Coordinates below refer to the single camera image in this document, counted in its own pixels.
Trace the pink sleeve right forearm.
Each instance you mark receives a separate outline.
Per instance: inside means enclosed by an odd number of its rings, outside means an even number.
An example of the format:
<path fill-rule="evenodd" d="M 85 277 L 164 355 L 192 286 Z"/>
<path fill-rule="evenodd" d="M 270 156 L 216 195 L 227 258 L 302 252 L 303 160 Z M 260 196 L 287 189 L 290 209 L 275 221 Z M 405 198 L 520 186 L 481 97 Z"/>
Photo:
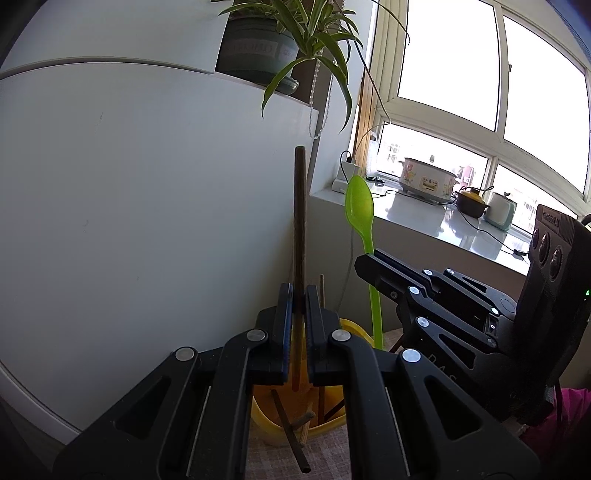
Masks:
<path fill-rule="evenodd" d="M 590 415 L 588 389 L 562 388 L 555 410 L 538 426 L 529 426 L 520 439 L 538 456 L 569 439 Z"/>

